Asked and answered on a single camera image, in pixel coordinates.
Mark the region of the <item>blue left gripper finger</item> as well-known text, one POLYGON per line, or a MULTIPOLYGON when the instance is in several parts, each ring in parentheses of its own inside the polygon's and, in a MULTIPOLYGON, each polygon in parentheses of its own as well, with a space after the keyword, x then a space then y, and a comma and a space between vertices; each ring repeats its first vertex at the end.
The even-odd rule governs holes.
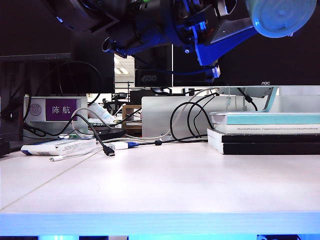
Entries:
POLYGON ((237 0, 217 0, 217 9, 220 16, 230 15, 237 5, 237 0))
POLYGON ((249 17, 221 21, 216 30, 196 44, 199 64, 203 67, 211 66, 220 57, 257 33, 249 17))

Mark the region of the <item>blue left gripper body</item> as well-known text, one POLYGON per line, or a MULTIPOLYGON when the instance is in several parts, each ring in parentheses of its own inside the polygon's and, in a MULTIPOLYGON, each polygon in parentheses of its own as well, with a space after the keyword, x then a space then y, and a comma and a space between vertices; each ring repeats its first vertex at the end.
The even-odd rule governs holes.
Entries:
POLYGON ((115 23, 105 29, 102 51, 123 58, 163 45, 198 52, 221 19, 218 6, 216 0, 104 0, 102 16, 115 23))

